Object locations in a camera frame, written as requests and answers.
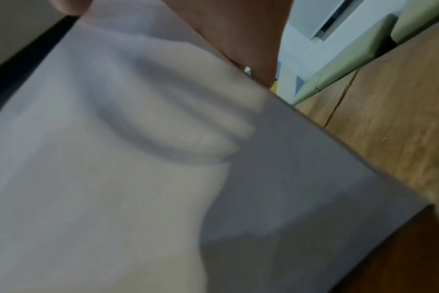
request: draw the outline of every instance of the brown wood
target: brown wood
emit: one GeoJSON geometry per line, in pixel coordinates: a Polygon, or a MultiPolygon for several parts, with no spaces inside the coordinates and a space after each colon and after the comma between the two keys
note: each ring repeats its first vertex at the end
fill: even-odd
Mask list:
{"type": "Polygon", "coordinates": [[[334,113],[341,98],[350,87],[357,70],[341,78],[333,85],[301,102],[295,108],[311,120],[324,127],[334,113]]]}
{"type": "MultiPolygon", "coordinates": [[[[360,69],[326,129],[436,201],[439,24],[360,69]]],[[[334,291],[439,292],[439,220],[434,211],[398,230],[334,291]]]]}

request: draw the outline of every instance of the white wall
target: white wall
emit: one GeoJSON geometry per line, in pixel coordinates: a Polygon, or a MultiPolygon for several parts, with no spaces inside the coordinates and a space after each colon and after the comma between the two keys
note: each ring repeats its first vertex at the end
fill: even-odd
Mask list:
{"type": "Polygon", "coordinates": [[[279,61],[306,80],[385,15],[399,15],[407,2],[408,0],[364,0],[324,42],[308,40],[287,23],[279,61]]]}

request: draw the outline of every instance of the sheet of paper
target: sheet of paper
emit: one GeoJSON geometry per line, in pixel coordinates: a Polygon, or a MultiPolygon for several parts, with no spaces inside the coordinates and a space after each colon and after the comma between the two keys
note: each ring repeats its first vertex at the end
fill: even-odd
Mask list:
{"type": "Polygon", "coordinates": [[[427,203],[157,0],[99,0],[0,112],[0,293],[327,292],[427,203]]]}

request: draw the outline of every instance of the skin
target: skin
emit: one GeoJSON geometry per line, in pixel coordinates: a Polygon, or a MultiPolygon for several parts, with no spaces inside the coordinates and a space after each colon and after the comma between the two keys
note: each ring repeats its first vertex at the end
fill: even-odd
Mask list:
{"type": "MultiPolygon", "coordinates": [[[[240,70],[271,87],[292,0],[163,0],[240,70]]],[[[50,0],[59,11],[84,14],[92,0],[50,0]]]]}

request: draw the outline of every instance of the hand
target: hand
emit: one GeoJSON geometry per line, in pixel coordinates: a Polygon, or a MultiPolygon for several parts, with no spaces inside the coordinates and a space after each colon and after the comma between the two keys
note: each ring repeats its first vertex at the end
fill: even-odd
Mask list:
{"type": "MultiPolygon", "coordinates": [[[[50,0],[66,14],[81,15],[92,0],[50,0]]],[[[271,87],[293,0],[163,0],[240,70],[271,87]]]]}

